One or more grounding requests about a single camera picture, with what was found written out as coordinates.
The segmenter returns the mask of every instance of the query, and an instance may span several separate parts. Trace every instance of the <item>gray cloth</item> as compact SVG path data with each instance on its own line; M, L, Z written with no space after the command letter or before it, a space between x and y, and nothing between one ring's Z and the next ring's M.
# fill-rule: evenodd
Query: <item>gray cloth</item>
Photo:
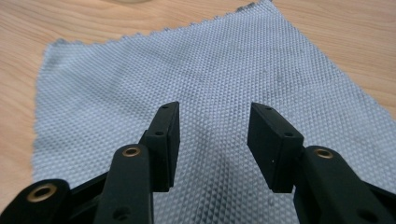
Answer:
M270 105L365 181L396 192L396 122L269 1L213 21L105 44L59 40L36 97L34 180L75 187L137 143L160 105L180 101L176 183L156 223L296 223L247 147L251 102Z

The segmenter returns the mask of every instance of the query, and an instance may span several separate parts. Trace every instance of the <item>black plastic part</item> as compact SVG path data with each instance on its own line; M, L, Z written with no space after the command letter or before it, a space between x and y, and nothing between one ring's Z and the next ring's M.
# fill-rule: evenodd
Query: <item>black plastic part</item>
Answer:
M393 219L396 223L396 195L372 184L366 182L364 183L374 194L374 196L382 203L382 205L387 208L388 212L393 216Z
M107 172L71 190L72 213L68 223L92 223Z
M39 181L18 194L1 214L0 223L65 223L70 213L69 196L66 181Z
M337 152L308 147L298 166L294 205L301 223L394 223L387 209Z
M93 223L152 223L150 180L149 150L145 146L129 145L118 149L107 173Z
M303 136L276 110L251 104L247 145L269 189L291 193L295 158L303 149Z
M148 147L155 192L167 192L174 186L180 126L178 102L162 105L145 131L140 144Z

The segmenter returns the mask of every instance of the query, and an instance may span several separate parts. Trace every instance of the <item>gray fabric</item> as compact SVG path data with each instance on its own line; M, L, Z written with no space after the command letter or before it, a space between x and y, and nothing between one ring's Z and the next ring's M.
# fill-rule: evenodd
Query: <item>gray fabric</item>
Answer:
M190 27L105 44L50 44L37 81L34 180L75 187L180 101L175 187L156 223L296 223L246 146L251 102L270 105L365 181L396 192L396 123L268 1Z

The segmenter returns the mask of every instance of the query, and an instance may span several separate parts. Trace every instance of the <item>wooden table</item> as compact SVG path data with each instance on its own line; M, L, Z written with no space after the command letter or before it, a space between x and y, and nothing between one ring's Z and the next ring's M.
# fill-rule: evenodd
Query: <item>wooden table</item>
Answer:
M31 181L35 79L57 38L105 42L187 26L251 0L0 1L0 211ZM275 0L275 5L396 118L396 1Z

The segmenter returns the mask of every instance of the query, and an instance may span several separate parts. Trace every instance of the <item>wooden surface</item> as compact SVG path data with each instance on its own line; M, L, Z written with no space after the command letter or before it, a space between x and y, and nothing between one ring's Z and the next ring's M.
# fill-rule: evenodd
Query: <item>wooden surface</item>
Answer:
M35 79L57 38L105 42L224 15L250 0L0 1L0 211L31 181ZM396 1L275 0L275 5L396 118Z

